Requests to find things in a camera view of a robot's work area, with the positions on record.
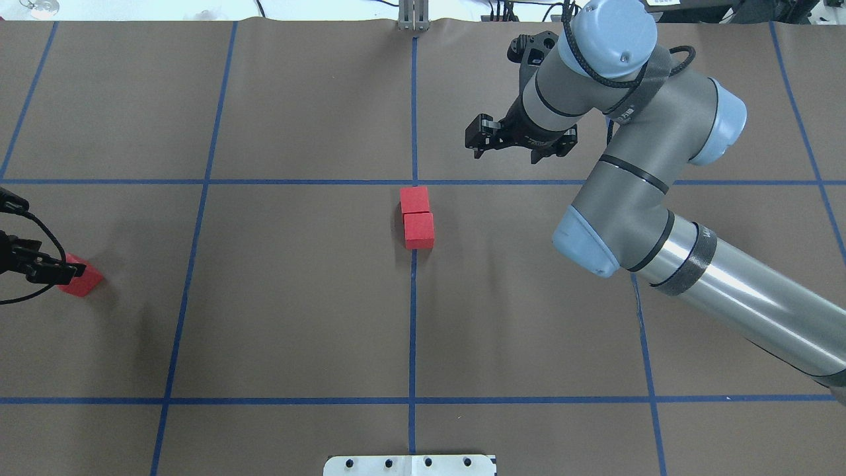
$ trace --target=grid line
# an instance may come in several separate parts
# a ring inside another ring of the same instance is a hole
[[[411,38],[411,185],[417,176],[417,36]],[[417,250],[411,250],[409,291],[409,454],[417,452]]]
[[[214,152],[217,146],[217,132],[220,129],[220,118],[223,114],[223,102],[226,99],[226,86],[229,80],[229,68],[232,65],[232,53],[235,47],[235,35],[238,33],[238,22],[232,22],[232,32],[229,35],[229,49],[226,55],[226,65],[223,68],[223,78],[220,85],[220,96],[217,99],[217,112],[215,113],[214,128],[211,133],[211,143],[209,144],[209,156],[206,162],[206,177],[203,183],[203,190],[200,194],[200,206],[197,208],[197,220],[194,226],[194,237],[191,241],[191,252],[188,258],[188,270],[185,273],[185,284],[182,291],[182,304],[179,308],[179,320],[176,324],[176,332],[173,337],[173,349],[171,350],[170,365],[168,366],[168,380],[165,384],[164,402],[162,403],[162,414],[159,417],[159,427],[156,434],[156,445],[153,450],[152,463],[150,465],[150,475],[155,476],[158,472],[159,457],[162,454],[162,443],[164,441],[164,431],[168,423],[168,409],[170,408],[170,398],[173,392],[173,377],[176,373],[176,362],[179,358],[179,343],[182,340],[182,329],[185,322],[185,312],[188,308],[188,297],[191,287],[191,278],[194,274],[194,263],[197,255],[197,244],[200,240],[200,232],[203,225],[203,215],[206,211],[206,199],[208,197],[209,180],[212,177],[212,167],[214,166]]]
[[[742,403],[748,401],[835,401],[829,394],[657,395],[657,403]],[[351,396],[351,397],[172,397],[177,406],[317,406],[317,405],[601,405],[650,403],[650,396]],[[0,405],[155,405],[164,398],[108,396],[6,396]]]
[[[805,150],[808,152],[808,159],[810,160],[810,166],[814,169],[814,176],[816,177],[816,184],[820,189],[820,197],[822,198],[822,204],[826,208],[826,213],[828,214],[828,221],[832,225],[832,231],[834,232],[834,239],[838,243],[838,248],[840,249],[840,257],[843,259],[843,265],[846,266],[846,246],[843,245],[843,237],[840,235],[840,227],[838,227],[838,221],[834,217],[834,211],[832,210],[832,204],[828,201],[828,193],[826,192],[826,187],[822,181],[822,175],[820,174],[820,168],[816,163],[816,157],[814,157],[814,150],[810,146],[810,141],[808,140],[808,133],[805,130],[805,122],[802,120],[802,114],[799,112],[799,105],[796,104],[796,98],[793,94],[793,88],[790,86],[790,79],[788,78],[788,71],[784,67],[784,58],[782,58],[782,48],[779,46],[778,43],[778,34],[776,33],[776,24],[775,22],[770,22],[770,35],[772,36],[772,45],[775,47],[776,50],[776,59],[778,60],[778,68],[782,71],[782,79],[784,80],[784,89],[788,93],[788,99],[790,100],[790,107],[793,108],[794,116],[796,118],[796,124],[799,127],[799,133],[802,135],[802,142],[805,144]]]
[[[32,96],[36,93],[36,86],[38,86],[38,80],[41,78],[41,72],[44,70],[44,63],[47,62],[47,55],[50,53],[50,47],[52,47],[53,38],[56,37],[56,30],[58,30],[58,22],[54,21],[53,26],[50,29],[50,36],[47,37],[47,44],[44,45],[44,52],[41,53],[41,60],[38,62],[38,68],[36,68],[36,73],[32,77],[30,89],[26,92],[26,99],[24,99],[24,106],[20,109],[18,123],[14,126],[12,138],[8,142],[8,148],[6,149],[6,157],[3,158],[3,164],[0,165],[0,180],[3,178],[3,176],[6,175],[8,163],[10,160],[12,160],[14,144],[18,141],[18,134],[20,134],[20,128],[24,125],[26,111],[30,108],[30,101],[32,101]]]
[[[0,179],[5,185],[584,185],[583,179]],[[846,180],[677,180],[673,185],[846,185]]]
[[[640,351],[643,353],[643,369],[646,375],[646,390],[649,392],[649,408],[652,414],[652,432],[655,434],[655,448],[658,455],[658,470],[661,476],[667,476],[667,462],[664,459],[664,441],[661,437],[661,420],[658,417],[658,404],[655,398],[655,381],[652,379],[652,363],[649,357],[649,343],[646,340],[646,323],[643,319],[643,301],[640,299],[640,287],[637,277],[631,273],[634,298],[637,302],[637,320],[640,325]]]
[[[238,23],[233,22],[231,31],[228,56],[223,72],[220,97],[217,106],[214,129],[212,132],[209,147],[209,157],[206,164],[206,174],[203,179],[4,179],[6,169],[14,150],[20,129],[24,123],[25,115],[30,100],[35,92],[38,80],[41,76],[47,55],[51,48],[53,38],[58,28],[58,22],[54,23],[48,37],[41,61],[36,74],[30,85],[27,97],[22,107],[18,123],[15,127],[12,139],[8,145],[2,166],[0,166],[0,184],[37,184],[37,185],[203,185],[200,205],[198,207],[195,223],[195,233],[190,251],[189,265],[186,271],[183,299],[179,311],[179,321],[174,336],[171,362],[168,367],[168,380],[163,398],[133,398],[133,397],[0,397],[0,405],[161,405],[162,415],[160,417],[159,430],[157,432],[156,449],[154,451],[151,465],[151,475],[157,473],[159,456],[161,455],[164,430],[167,422],[168,407],[177,406],[316,406],[316,405],[407,405],[409,408],[409,452],[415,453],[415,406],[416,405],[568,405],[568,404],[614,404],[633,403],[650,404],[653,429],[656,438],[656,450],[658,453],[661,475],[666,476],[667,469],[663,455],[663,445],[658,418],[657,403],[701,403],[701,402],[747,402],[747,401],[793,401],[793,402],[814,402],[834,401],[833,396],[828,394],[772,394],[772,395],[714,395],[714,396],[658,396],[655,393],[654,382],[651,374],[651,363],[646,341],[646,331],[643,319],[643,308],[640,300],[640,291],[637,280],[632,274],[632,284],[637,299],[638,319],[640,321],[641,350],[644,358],[645,377],[647,382],[648,396],[499,396],[499,397],[417,397],[416,395],[416,273],[417,273],[417,251],[411,252],[410,271],[410,303],[409,303],[409,396],[405,397],[328,397],[328,398],[178,398],[171,397],[173,390],[173,378],[176,362],[179,354],[179,342],[182,335],[185,312],[187,309],[190,282],[193,274],[196,248],[201,231],[201,223],[205,210],[205,203],[208,189],[215,185],[582,185],[584,180],[420,180],[418,176],[418,150],[417,150],[417,45],[418,38],[412,38],[412,59],[411,59],[411,180],[300,180],[300,179],[212,179],[212,166],[217,142],[217,134],[220,127],[223,102],[228,83],[228,74],[233,56],[233,47]],[[825,185],[846,185],[846,180],[823,180],[817,167],[816,158],[808,141],[804,123],[799,113],[792,89],[790,87],[787,71],[784,67],[777,34],[774,24],[770,23],[773,45],[775,47],[779,66],[782,71],[783,80],[787,89],[788,98],[794,110],[800,134],[802,135],[806,151],[809,155],[811,166],[814,170],[815,180],[678,180],[675,185],[810,185],[820,189],[822,201],[826,207],[831,225],[833,227],[840,252],[846,263],[846,250],[843,240],[839,234],[838,224],[834,218],[831,204],[825,190]]]

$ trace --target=wire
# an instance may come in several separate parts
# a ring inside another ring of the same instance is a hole
[[[560,2],[549,3],[549,2],[524,2],[523,0],[509,0],[511,3],[523,3],[525,5],[558,5]]]
[[[56,249],[58,249],[58,254],[62,258],[62,264],[67,264],[68,257],[64,252],[64,248],[62,248],[62,245],[59,244],[58,240],[56,239],[56,236],[47,228],[44,222],[39,220],[38,217],[36,217],[30,212],[23,212],[20,214],[20,216],[24,217],[25,219],[30,219],[38,225],[38,228],[40,228],[41,231],[43,231],[44,234],[47,235],[47,238],[50,238],[50,241],[52,241],[53,245],[56,247]]]
[[[541,20],[541,23],[543,23],[543,22],[547,21],[547,16],[549,16],[549,12],[552,12],[552,9],[553,9],[553,8],[556,8],[556,7],[567,8],[567,7],[566,7],[563,3],[561,3],[561,2],[555,2],[555,3],[551,4],[551,5],[549,6],[549,8],[547,8],[547,12],[543,14],[543,19]]]
[[[687,68],[688,66],[690,66],[691,63],[693,63],[694,58],[696,58],[696,50],[690,45],[683,45],[683,46],[680,46],[680,47],[670,48],[670,54],[681,53],[681,52],[687,52],[688,56],[687,56],[687,58],[684,59],[684,61],[682,61],[681,63],[676,65],[675,68],[670,69],[670,75],[671,76],[675,76],[678,73],[681,73],[682,71],[684,71],[685,68]]]
[[[575,35],[573,34],[573,28],[570,25],[570,21],[573,18],[573,15],[578,13],[577,11],[571,11],[569,8],[564,10],[564,17],[562,18],[562,22],[564,22],[564,35],[567,37],[567,43],[570,46],[570,50],[573,52],[573,56],[576,58],[576,62],[582,69],[596,82],[603,86],[619,88],[619,89],[635,89],[637,86],[640,86],[640,81],[643,80],[643,75],[646,71],[646,64],[640,68],[640,72],[634,80],[631,81],[614,81],[609,80],[608,78],[600,75],[597,73],[587,62],[585,57],[582,55],[581,51],[579,50],[579,45],[576,43]],[[674,47],[670,49],[670,53],[679,53],[679,52],[687,52],[688,57],[684,59],[678,66],[670,70],[670,75],[675,76],[678,73],[684,71],[690,63],[693,61],[693,58],[696,57],[696,50],[691,46],[681,46],[681,47]]]
[[[47,226],[41,220],[39,220],[38,217],[36,217],[32,213],[23,212],[23,213],[19,213],[19,215],[26,218],[26,219],[32,220],[33,222],[35,222],[38,225],[38,228],[41,228],[41,231],[43,231],[44,234],[47,235],[47,238],[50,238],[50,241],[52,241],[53,245],[56,247],[56,249],[58,249],[58,254],[59,254],[60,257],[62,257],[62,264],[67,264],[68,263],[68,257],[64,252],[64,248],[62,248],[62,245],[59,244],[58,240],[56,239],[56,236],[47,228]],[[40,290],[33,292],[31,294],[28,294],[26,296],[15,297],[14,299],[6,299],[6,300],[3,300],[3,301],[0,301],[0,306],[5,305],[5,304],[17,304],[18,302],[29,301],[33,297],[38,297],[38,296],[44,294],[45,292],[49,291],[50,288],[52,288],[52,287],[53,287],[53,285],[46,285],[43,288],[41,288]]]
[[[41,288],[40,290],[38,290],[38,291],[36,291],[32,294],[28,294],[28,295],[22,296],[22,297],[15,297],[14,299],[7,299],[5,301],[0,301],[0,306],[3,306],[5,304],[17,304],[18,302],[29,301],[33,297],[38,297],[38,296],[44,294],[45,292],[49,291],[52,287],[53,287],[53,285],[46,285],[43,288]]]
[[[261,0],[255,0],[255,4],[259,7],[259,13],[261,13],[261,17],[267,18],[267,15],[264,14],[264,7],[261,6]]]

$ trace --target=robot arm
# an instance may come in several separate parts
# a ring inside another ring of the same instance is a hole
[[[85,272],[84,264],[67,262],[62,245],[59,244],[53,233],[29,210],[29,202],[0,187],[0,213],[19,215],[35,222],[56,246],[60,258],[56,259],[40,252],[40,241],[25,240],[15,235],[7,235],[3,230],[0,230],[0,274],[7,271],[20,273],[26,276],[26,280],[30,283],[45,285],[40,290],[27,296],[1,300],[0,305],[29,300],[48,291],[54,285],[66,285],[70,283],[71,279],[79,277]]]
[[[685,69],[689,60],[672,59],[656,38],[637,0],[591,1],[566,18],[564,37],[521,84],[506,118],[488,120],[481,132],[479,118],[470,125],[467,147],[479,157],[510,142],[533,149],[535,163],[555,153],[585,113],[601,110],[619,130],[567,208],[554,246],[602,277],[619,268],[639,274],[846,405],[846,311],[662,205],[688,163],[709,164],[735,142],[746,109],[716,80]]]

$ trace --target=red block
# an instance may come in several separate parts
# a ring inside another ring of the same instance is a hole
[[[435,246],[435,219],[431,213],[403,215],[405,247],[410,250],[430,249]]]
[[[68,253],[68,263],[80,263],[86,266],[85,272],[78,278],[70,280],[69,285],[57,285],[56,287],[70,295],[77,297],[85,297],[94,289],[100,281],[103,280],[103,275],[96,270],[86,260],[76,257]]]
[[[426,187],[405,187],[399,189],[399,206],[406,213],[427,213],[429,208],[429,189]]]

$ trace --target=black band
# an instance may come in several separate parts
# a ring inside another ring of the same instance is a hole
[[[696,225],[696,242],[684,263],[669,278],[650,285],[668,296],[678,296],[690,289],[702,277],[717,250],[717,234],[704,226]]]
[[[650,174],[649,172],[641,169],[640,167],[628,163],[624,160],[621,160],[614,156],[602,154],[602,157],[599,158],[599,161],[610,163],[614,167],[618,167],[620,169],[625,170],[626,172],[629,172],[632,175],[635,175],[639,179],[660,190],[661,193],[663,193],[664,195],[667,195],[667,192],[670,190],[670,187],[664,182],[662,182],[661,179],[657,178],[655,175]]]
[[[811,375],[811,378],[826,387],[846,387],[846,369],[831,375]]]
[[[667,242],[667,238],[670,237],[670,232],[673,231],[673,224],[676,223],[676,215],[675,213],[667,210],[667,224],[664,225],[664,231],[661,233],[661,238],[658,238],[658,242],[652,249],[649,251],[649,254],[646,255],[640,263],[637,263],[632,268],[629,268],[629,271],[632,273],[637,273],[638,271],[642,270],[647,264],[651,263],[651,261],[658,255],[658,252],[661,251],[661,248],[664,247],[664,243]]]
[[[655,47],[646,63],[646,68],[641,70],[640,83],[626,94],[624,100],[614,104],[608,117],[621,125],[631,122],[667,82],[672,66],[673,59],[670,57],[670,52],[663,47]]]
[[[564,111],[559,111],[555,109],[549,102],[547,102],[546,98],[544,98],[544,96],[541,94],[541,87],[537,84],[537,75],[535,75],[535,93],[537,93],[538,98],[541,99],[541,102],[543,102],[543,105],[546,106],[547,109],[553,111],[559,116],[564,116],[565,118],[580,118],[584,116],[584,114],[568,114]]]

